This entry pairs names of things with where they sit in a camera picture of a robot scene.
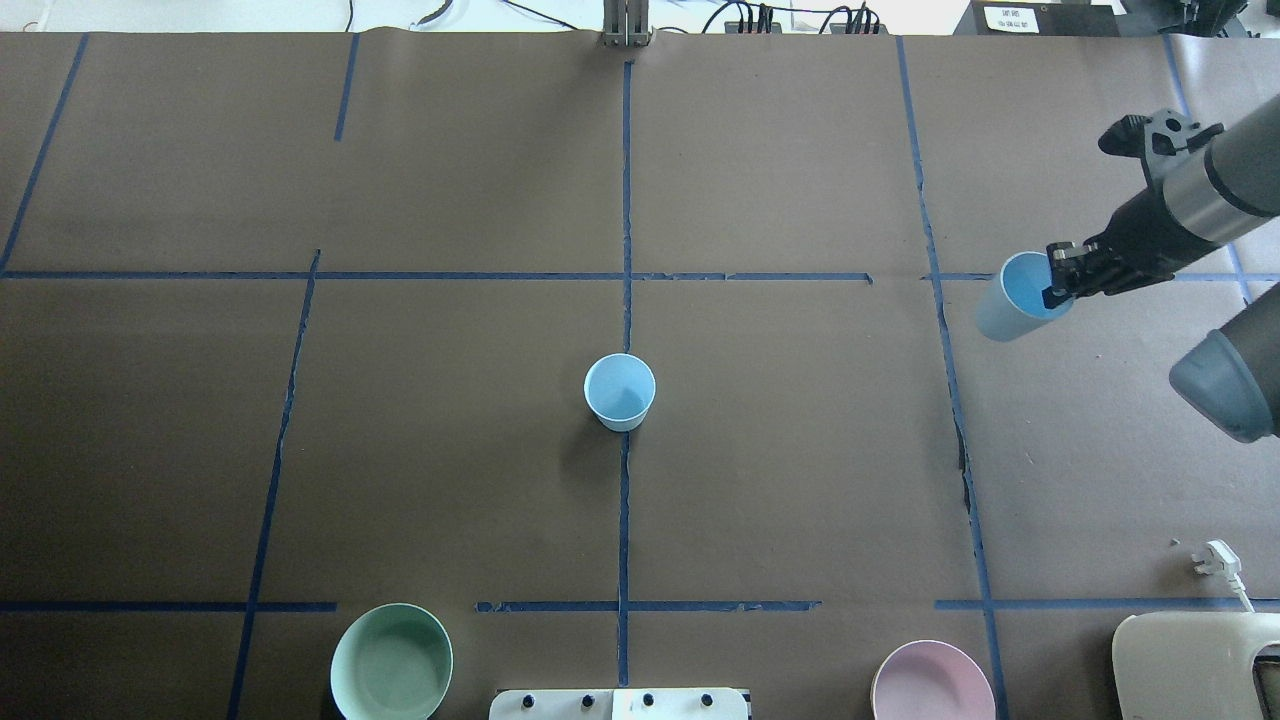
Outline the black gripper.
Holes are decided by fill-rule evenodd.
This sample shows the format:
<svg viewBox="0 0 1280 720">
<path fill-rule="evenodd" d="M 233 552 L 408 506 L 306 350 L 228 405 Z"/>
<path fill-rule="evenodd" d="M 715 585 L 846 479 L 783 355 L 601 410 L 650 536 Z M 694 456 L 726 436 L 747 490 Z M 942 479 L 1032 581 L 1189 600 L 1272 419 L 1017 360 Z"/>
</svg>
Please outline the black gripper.
<svg viewBox="0 0 1280 720">
<path fill-rule="evenodd" d="M 1175 222 L 1162 197 L 1144 190 L 1123 204 L 1083 245 L 1048 243 L 1047 310 L 1097 293 L 1116 295 L 1170 281 L 1206 256 L 1206 241 Z"/>
</svg>

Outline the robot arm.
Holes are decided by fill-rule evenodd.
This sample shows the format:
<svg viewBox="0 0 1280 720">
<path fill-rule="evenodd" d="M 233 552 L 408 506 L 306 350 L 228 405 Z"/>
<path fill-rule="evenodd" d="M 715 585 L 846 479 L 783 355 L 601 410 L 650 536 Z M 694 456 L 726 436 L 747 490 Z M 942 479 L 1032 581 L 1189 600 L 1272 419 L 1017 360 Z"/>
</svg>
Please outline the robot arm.
<svg viewBox="0 0 1280 720">
<path fill-rule="evenodd" d="M 1275 222 L 1279 214 L 1277 100 L 1233 126 L 1165 109 L 1126 114 L 1098 138 L 1134 158 L 1146 187 L 1083 243 L 1046 249 L 1047 309 L 1098 293 L 1170 282 L 1184 268 Z M 1271 288 L 1211 331 L 1169 373 L 1170 386 L 1240 443 L 1277 434 L 1279 295 Z"/>
</svg>

